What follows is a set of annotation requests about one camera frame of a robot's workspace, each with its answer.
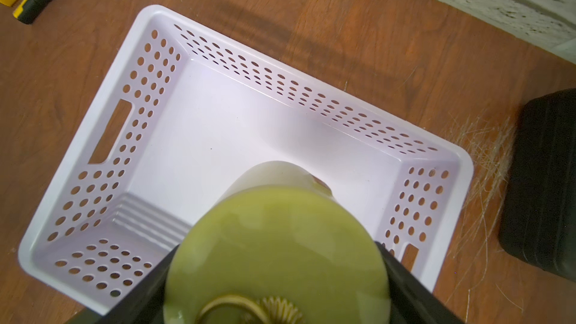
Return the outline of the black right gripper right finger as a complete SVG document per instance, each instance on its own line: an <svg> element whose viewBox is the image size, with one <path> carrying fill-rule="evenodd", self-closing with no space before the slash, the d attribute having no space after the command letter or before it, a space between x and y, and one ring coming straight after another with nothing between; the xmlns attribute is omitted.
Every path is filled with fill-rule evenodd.
<svg viewBox="0 0 576 324"><path fill-rule="evenodd" d="M426 289L384 244L375 242L385 263L391 295L390 323L444 324L464 322Z"/></svg>

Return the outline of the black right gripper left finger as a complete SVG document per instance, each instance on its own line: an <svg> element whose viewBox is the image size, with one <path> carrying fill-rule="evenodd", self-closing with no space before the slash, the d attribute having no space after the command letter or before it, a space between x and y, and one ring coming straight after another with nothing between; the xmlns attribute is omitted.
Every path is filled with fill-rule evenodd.
<svg viewBox="0 0 576 324"><path fill-rule="evenodd" d="M164 323L164 292L170 264L178 250L177 245L151 270L135 289L113 307L106 315L90 309L81 310L66 324L81 323Z"/></svg>

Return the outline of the yellow-green tea canister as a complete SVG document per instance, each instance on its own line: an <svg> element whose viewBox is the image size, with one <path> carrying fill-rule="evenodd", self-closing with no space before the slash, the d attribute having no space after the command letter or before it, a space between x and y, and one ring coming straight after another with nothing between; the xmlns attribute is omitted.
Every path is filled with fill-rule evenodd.
<svg viewBox="0 0 576 324"><path fill-rule="evenodd" d="M193 225L166 278L166 323L388 323L382 255L307 170L241 175Z"/></svg>

